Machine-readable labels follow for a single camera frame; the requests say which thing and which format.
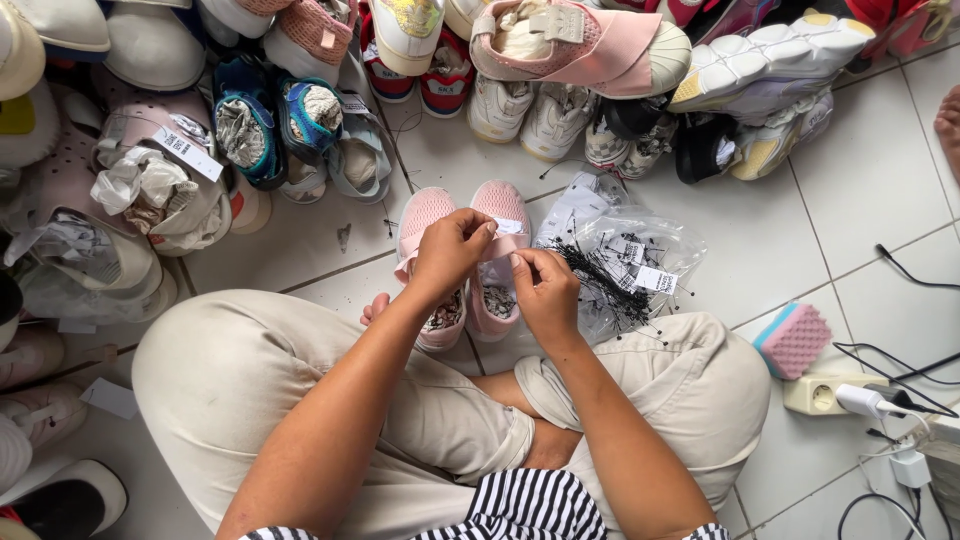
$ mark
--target pink sponge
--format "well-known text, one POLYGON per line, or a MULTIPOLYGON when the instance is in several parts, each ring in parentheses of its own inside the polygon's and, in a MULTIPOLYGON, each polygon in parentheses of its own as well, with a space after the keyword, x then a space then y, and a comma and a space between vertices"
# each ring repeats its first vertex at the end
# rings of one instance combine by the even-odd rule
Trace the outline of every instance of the pink sponge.
POLYGON ((789 304, 754 340, 771 375, 798 379, 833 335, 820 311, 810 304, 789 304))

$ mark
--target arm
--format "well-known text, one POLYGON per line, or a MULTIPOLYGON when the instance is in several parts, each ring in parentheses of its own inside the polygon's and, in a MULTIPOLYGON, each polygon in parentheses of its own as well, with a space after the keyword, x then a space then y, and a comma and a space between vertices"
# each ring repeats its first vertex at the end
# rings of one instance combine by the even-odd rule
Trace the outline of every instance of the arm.
POLYGON ((410 283, 270 434, 216 540, 272 526, 332 535, 363 482, 420 328, 473 272, 495 228, 460 209, 426 229, 410 283))
POLYGON ((511 261, 523 318, 564 380, 597 477, 627 538, 683 538, 715 523, 700 486, 577 331, 580 282, 564 259, 554 251, 524 249, 511 261))

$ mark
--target power outlet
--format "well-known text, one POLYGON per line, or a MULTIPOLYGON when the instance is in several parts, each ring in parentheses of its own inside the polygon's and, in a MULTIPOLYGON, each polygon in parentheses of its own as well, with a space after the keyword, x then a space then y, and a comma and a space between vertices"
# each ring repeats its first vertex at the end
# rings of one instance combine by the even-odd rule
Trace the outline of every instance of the power outlet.
POLYGON ((836 399, 836 390, 841 384, 862 388, 867 384, 889 386, 890 382, 866 373, 807 373, 783 382, 783 406, 811 416, 850 414, 836 399))

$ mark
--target white tile floor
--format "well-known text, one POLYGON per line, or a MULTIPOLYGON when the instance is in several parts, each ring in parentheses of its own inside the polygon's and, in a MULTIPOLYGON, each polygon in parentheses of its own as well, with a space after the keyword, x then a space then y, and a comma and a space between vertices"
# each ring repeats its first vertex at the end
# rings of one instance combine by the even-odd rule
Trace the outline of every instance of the white tile floor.
MULTIPOLYGON (((953 44, 960 44, 960 38, 911 61, 889 60, 866 77, 845 79, 836 91, 830 128, 765 179, 684 185, 666 158, 648 178, 629 184, 636 202, 680 220, 708 242, 708 256, 689 285, 696 296, 680 298, 681 310, 712 311, 753 338, 779 307, 799 298, 825 314, 838 339, 870 342, 913 364, 960 349, 955 293, 907 282, 878 259, 873 247, 883 243, 921 279, 960 282, 960 188, 931 126, 942 96, 960 84, 960 47, 953 44)), ((332 187, 314 206, 292 205, 275 196, 274 216, 263 231, 228 236, 173 265, 181 297, 258 288, 356 318, 375 293, 398 292, 391 272, 394 241, 384 219, 398 219, 412 190, 443 186, 466 205, 482 182, 507 180, 528 199, 539 223, 571 172, 581 166, 568 161, 544 175, 548 165, 523 153, 517 143, 488 144, 472 136, 463 116, 419 118, 419 111, 416 99, 384 110, 402 164, 395 166, 384 205, 356 205, 332 187), (348 225, 349 243, 342 252, 336 231, 348 225)), ((570 157, 581 159, 580 148, 578 144, 570 157)), ((130 325, 71 336, 71 357, 80 361, 83 350, 106 342, 127 352, 145 328, 130 325)), ((493 345, 471 344, 465 335, 443 360, 472 375, 510 369, 518 357, 537 351, 523 334, 518 327, 493 345)), ((131 356, 122 355, 109 366, 108 377, 127 381, 131 356)), ((876 355, 868 358, 897 369, 876 355)), ((861 369, 833 350, 824 352, 815 368, 861 369)), ((960 364, 943 372, 944 379, 960 379, 960 364)), ((960 392, 944 387, 918 385, 944 401, 960 398, 960 392)), ((780 396, 781 385, 775 382, 762 441, 720 520, 738 537, 832 538, 843 508, 866 492, 855 456, 882 446, 864 430, 883 427, 896 435, 912 424, 805 417, 784 409, 780 396)), ((211 537, 139 418, 125 422, 93 411, 79 434, 39 455, 37 462, 49 468, 65 454, 113 464, 131 489, 130 511, 104 538, 168 538, 170 524, 184 537, 211 537)), ((904 501, 884 461, 869 462, 867 472, 882 493, 904 501)), ((928 538, 946 537, 934 512, 925 512, 923 521, 928 538)), ((873 502, 853 511, 844 529, 850 538, 879 540, 902 538, 905 530, 889 507, 873 502)))

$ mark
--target striped shirt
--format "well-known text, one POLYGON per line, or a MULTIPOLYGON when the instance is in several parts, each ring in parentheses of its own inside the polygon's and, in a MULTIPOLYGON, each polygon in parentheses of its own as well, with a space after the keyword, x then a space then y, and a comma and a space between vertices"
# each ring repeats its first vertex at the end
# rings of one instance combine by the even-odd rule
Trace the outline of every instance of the striped shirt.
MULTIPOLYGON (((411 540, 606 540, 607 527, 584 485, 568 471, 514 469, 486 475, 460 525, 422 532, 411 540)), ((318 540, 298 528, 268 527, 241 540, 318 540)), ((684 540, 730 540, 717 524, 684 540)))

